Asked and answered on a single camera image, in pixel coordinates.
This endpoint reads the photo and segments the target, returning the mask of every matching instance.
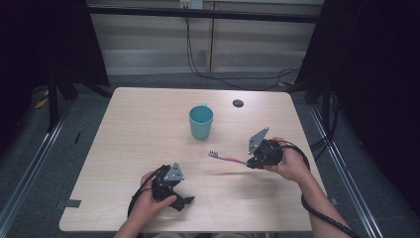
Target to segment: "wooden tabletop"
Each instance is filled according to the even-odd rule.
[[[233,101],[244,102],[241,108]],[[190,133],[188,112],[201,103],[214,112],[208,139]],[[265,127],[308,157],[322,182],[287,93],[233,90],[118,88],[115,90],[59,223],[63,231],[116,231],[127,218],[142,175],[179,163],[185,176],[174,190],[195,196],[180,212],[165,209],[147,232],[269,232],[311,230],[297,184],[278,174],[212,159],[247,160],[249,139]]]

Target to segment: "hand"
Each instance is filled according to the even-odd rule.
[[[151,174],[152,172],[149,172],[142,177],[142,184]],[[152,180],[150,179],[137,199],[129,218],[121,226],[115,237],[137,237],[149,222],[175,201],[175,195],[169,196],[163,201],[156,201],[152,192]]]
[[[286,146],[287,144],[280,137],[272,138],[274,141],[278,142],[280,146]],[[307,169],[305,163],[300,157],[299,153],[290,148],[285,148],[283,150],[283,159],[278,166],[264,166],[263,168],[266,171],[278,173],[282,177],[288,180],[294,180],[297,183],[302,182],[306,179],[307,175],[310,175],[309,170]]]

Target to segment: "light wood table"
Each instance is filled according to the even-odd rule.
[[[245,105],[237,108],[235,99]],[[208,139],[190,133],[188,112],[207,103],[214,112]],[[64,231],[116,231],[126,220],[142,175],[178,162],[185,176],[174,190],[195,196],[178,212],[165,209],[148,232],[269,232],[311,230],[295,182],[278,174],[207,156],[247,160],[250,137],[269,127],[267,139],[281,136],[308,157],[319,172],[287,93],[231,90],[118,88],[108,106],[65,209]]]

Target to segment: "gray carpet floor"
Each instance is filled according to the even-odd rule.
[[[294,81],[296,71],[281,78],[283,82]],[[275,85],[271,91],[283,91],[276,78],[244,79],[247,76],[268,77],[274,73],[218,73],[216,76],[234,77],[225,82],[203,78],[192,73],[128,75],[110,77],[113,91],[120,86],[204,88],[235,90],[264,90]],[[110,98],[104,98],[82,85],[74,102],[60,101],[60,109],[68,104],[70,111],[63,122],[40,172],[31,186],[6,237],[113,237],[115,233],[67,233],[58,228],[62,209],[56,208],[59,201],[69,198],[83,166],[84,160],[96,135]],[[321,139],[304,100],[305,92],[292,93],[309,144]],[[49,123],[48,106],[34,109],[42,95],[34,94],[34,102],[22,120],[17,136],[0,161],[0,207],[8,201],[26,171],[31,159],[42,143]],[[350,169],[357,186],[375,217],[383,237],[420,237],[420,222],[410,210],[395,187],[377,169],[369,154],[359,145],[357,135],[346,115],[340,112],[334,140]],[[350,199],[337,169],[325,152],[317,161],[322,180],[331,198],[338,201],[337,208],[352,228],[361,236],[368,237],[357,211]],[[306,233],[278,233],[272,237],[311,237]]]

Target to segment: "person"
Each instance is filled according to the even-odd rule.
[[[279,143],[280,146],[286,145],[284,140],[280,137],[272,138]],[[300,187],[306,202],[315,210],[329,216],[330,218],[340,222],[349,228],[346,220],[337,211],[334,205],[325,195],[318,181],[312,176],[300,155],[293,149],[286,148],[283,150],[283,159],[277,166],[265,166],[264,170],[277,173],[283,178],[295,181]],[[142,184],[152,172],[147,173],[142,177]],[[152,187],[152,182],[149,181],[144,192],[139,196],[132,213],[127,221],[121,226],[116,234],[116,238],[131,238],[137,237],[142,229],[158,214],[176,201],[176,196],[167,197],[163,201],[155,201],[152,191],[148,188]],[[321,220],[320,218],[309,213],[309,220],[312,227],[313,237],[349,237],[346,233],[332,226],[331,224]]]

